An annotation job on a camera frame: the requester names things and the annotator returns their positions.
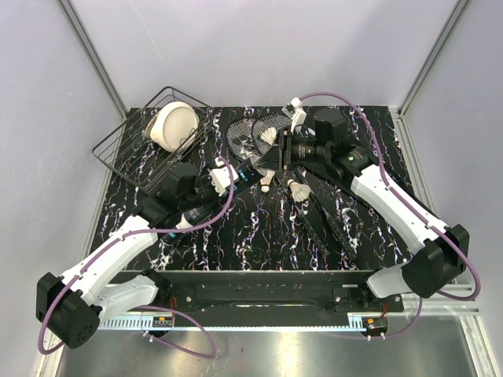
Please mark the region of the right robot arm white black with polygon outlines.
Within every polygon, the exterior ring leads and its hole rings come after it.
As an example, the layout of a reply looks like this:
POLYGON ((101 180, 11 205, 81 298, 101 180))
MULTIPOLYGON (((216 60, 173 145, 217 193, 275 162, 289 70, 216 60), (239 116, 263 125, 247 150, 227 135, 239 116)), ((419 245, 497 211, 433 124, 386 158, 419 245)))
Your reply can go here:
POLYGON ((367 276, 357 302, 374 311, 385 298, 414 293, 429 298, 467 267, 469 233, 448 226, 394 182, 377 157, 348 130, 336 108, 315 112, 304 126, 304 110, 269 114, 255 121, 251 137, 267 170, 303 167, 374 209, 399 234, 412 258, 367 276))

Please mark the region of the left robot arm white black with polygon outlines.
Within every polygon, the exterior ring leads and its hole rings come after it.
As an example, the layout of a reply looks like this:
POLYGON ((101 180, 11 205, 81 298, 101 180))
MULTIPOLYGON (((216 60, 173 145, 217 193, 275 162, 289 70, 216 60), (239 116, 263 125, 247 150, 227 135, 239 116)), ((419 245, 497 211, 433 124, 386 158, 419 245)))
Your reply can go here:
POLYGON ((81 346, 100 322, 130 309, 148 306, 160 311, 168 305, 170 292, 147 276, 120 284, 113 288, 111 295, 105 294, 105 288, 123 267, 161 235, 173 238, 195 232, 217 222, 228 211, 237 194, 240 175, 221 158, 209 177, 212 192, 225 199, 222 209, 212 218, 190 220, 183 214, 174 228, 163 229, 143 214, 131 215, 94 253, 61 275, 47 273, 38 281, 36 316, 41 323, 38 337, 41 354, 49 355, 62 346, 72 349, 81 346))

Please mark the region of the white shuttlecock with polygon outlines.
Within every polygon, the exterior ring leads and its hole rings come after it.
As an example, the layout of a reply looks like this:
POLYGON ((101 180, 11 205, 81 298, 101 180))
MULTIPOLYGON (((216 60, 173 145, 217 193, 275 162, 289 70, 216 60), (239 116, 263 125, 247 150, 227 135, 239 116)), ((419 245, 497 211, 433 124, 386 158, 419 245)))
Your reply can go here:
POLYGON ((302 203, 307 200, 311 194, 309 185, 301 184, 293 179, 288 180, 287 185, 295 203, 302 203))
POLYGON ((268 193, 270 190, 270 185, 275 176, 275 171, 268 170, 266 175, 260 179, 261 191, 262 193, 268 193))
POLYGON ((268 145, 273 145, 277 137, 277 130, 275 127, 270 127, 261 133, 260 138, 268 145))

